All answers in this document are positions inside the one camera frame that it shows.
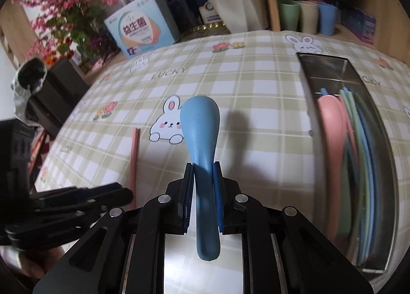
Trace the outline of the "person's right hand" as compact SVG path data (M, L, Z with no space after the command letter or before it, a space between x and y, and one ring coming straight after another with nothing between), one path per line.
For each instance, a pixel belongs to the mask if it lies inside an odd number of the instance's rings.
M60 246L44 252L23 252L20 255L22 274L34 279L41 279L56 265L65 251Z

